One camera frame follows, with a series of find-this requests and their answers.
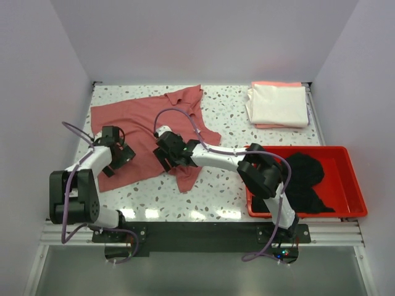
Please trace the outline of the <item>pink polo shirt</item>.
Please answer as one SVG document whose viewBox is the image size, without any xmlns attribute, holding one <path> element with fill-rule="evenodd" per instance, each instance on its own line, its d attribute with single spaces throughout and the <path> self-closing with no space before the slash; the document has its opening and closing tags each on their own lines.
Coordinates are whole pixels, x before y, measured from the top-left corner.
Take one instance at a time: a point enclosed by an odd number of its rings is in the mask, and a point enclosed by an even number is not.
<svg viewBox="0 0 395 296">
<path fill-rule="evenodd" d="M 208 129 L 202 117 L 203 90 L 199 85 L 168 92 L 161 96 L 130 99 L 91 108 L 91 129 L 97 134 L 103 126 L 118 126 L 125 132 L 126 143 L 136 156 L 133 160 L 108 178 L 101 173 L 98 186 L 101 192 L 118 189 L 129 184 L 155 178 L 164 168 L 153 153 L 157 147 L 154 128 L 169 126 L 184 141 L 195 139 L 196 125 L 203 140 L 219 145 L 221 135 Z"/>
</svg>

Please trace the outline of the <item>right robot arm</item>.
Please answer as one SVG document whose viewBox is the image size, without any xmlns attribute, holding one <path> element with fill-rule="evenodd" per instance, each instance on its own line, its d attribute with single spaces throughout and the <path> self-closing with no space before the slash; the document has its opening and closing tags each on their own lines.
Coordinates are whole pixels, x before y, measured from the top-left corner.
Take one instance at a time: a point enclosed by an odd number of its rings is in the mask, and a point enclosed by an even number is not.
<svg viewBox="0 0 395 296">
<path fill-rule="evenodd" d="M 228 149 L 192 139 L 184 142 L 168 126 L 159 128 L 154 136 L 154 154 L 165 171 L 175 167 L 214 167 L 239 174 L 246 189 L 263 200 L 272 215 L 275 235 L 289 242 L 297 234 L 299 218 L 290 206 L 285 190 L 291 180 L 290 164 L 258 144 L 247 148 Z"/>
</svg>

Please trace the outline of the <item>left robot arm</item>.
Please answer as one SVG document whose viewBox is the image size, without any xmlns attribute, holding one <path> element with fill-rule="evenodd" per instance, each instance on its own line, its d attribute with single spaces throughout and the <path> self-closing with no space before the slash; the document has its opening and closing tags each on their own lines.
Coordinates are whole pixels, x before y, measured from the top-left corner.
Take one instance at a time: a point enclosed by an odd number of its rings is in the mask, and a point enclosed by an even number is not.
<svg viewBox="0 0 395 296">
<path fill-rule="evenodd" d="M 117 126 L 102 127 L 101 137 L 89 144 L 87 153 L 76 163 L 49 177 L 49 218 L 54 224 L 86 223 L 106 228 L 114 242 L 123 241 L 128 227 L 118 210 L 100 206 L 98 176 L 114 177 L 135 157 Z"/>
</svg>

